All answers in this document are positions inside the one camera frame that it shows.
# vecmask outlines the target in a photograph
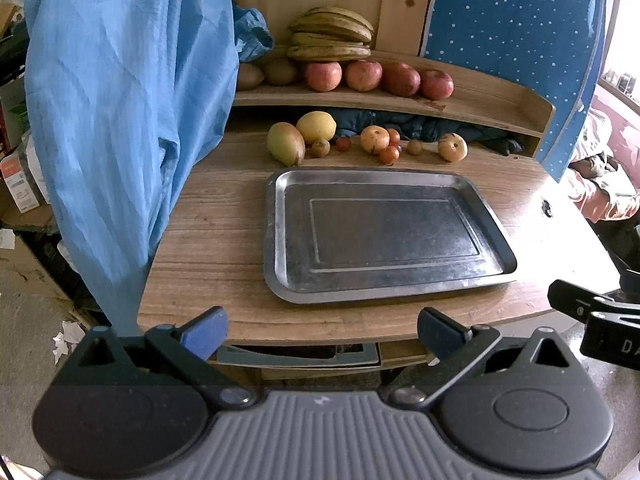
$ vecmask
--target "gray ribbed surface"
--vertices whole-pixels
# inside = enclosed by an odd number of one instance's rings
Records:
[[[55,472],[48,480],[74,480]],[[373,392],[273,392],[225,413],[197,448],[148,480],[504,480],[457,456],[429,419]],[[591,471],[566,480],[601,478]]]

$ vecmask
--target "green object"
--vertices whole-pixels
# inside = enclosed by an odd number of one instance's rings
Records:
[[[9,113],[12,113],[18,120],[20,121],[20,128],[22,129],[22,133],[26,132],[31,128],[29,124],[29,115],[27,113],[27,103],[26,101],[21,102],[19,105],[14,106],[9,110]]]

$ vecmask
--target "window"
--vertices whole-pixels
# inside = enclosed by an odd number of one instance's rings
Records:
[[[614,0],[600,85],[640,114],[640,0]]]

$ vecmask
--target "tray rim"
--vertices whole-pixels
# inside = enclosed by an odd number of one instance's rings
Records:
[[[506,241],[508,247],[513,253],[515,260],[515,268],[511,272],[494,274],[493,276],[481,276],[480,278],[467,278],[464,280],[450,280],[447,282],[428,283],[423,285],[401,285],[387,286],[380,288],[354,288],[352,290],[337,290],[332,292],[295,292],[283,285],[275,273],[275,221],[269,222],[269,211],[275,210],[276,202],[276,182],[286,173],[299,171],[349,171],[349,172],[373,172],[384,171],[394,173],[420,173],[420,174],[443,174],[454,176],[471,187],[473,192],[481,200],[487,209],[489,216],[495,223],[500,235]],[[436,292],[450,292],[453,290],[465,290],[468,288],[478,288],[481,286],[501,285],[503,283],[514,282],[520,274],[518,256],[511,244],[511,238],[505,231],[504,226],[496,216],[494,210],[484,199],[476,185],[467,177],[452,171],[433,171],[433,170],[409,170],[400,168],[345,168],[340,166],[327,167],[309,167],[309,168],[285,168],[271,174],[266,181],[265,193],[265,216],[264,216],[264,239],[262,244],[262,274],[264,281],[271,291],[281,300],[294,304],[323,304],[323,303],[343,303],[347,301],[362,300],[382,300],[385,298],[402,298],[405,296],[421,296],[425,294],[433,294]]]

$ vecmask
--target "screw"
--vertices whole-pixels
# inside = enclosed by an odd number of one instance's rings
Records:
[[[244,388],[225,388],[220,392],[220,400],[230,406],[247,406],[254,400],[254,394]]]
[[[424,402],[427,399],[427,394],[415,386],[411,386],[410,388],[398,388],[391,394],[391,397],[397,404],[410,406]]]

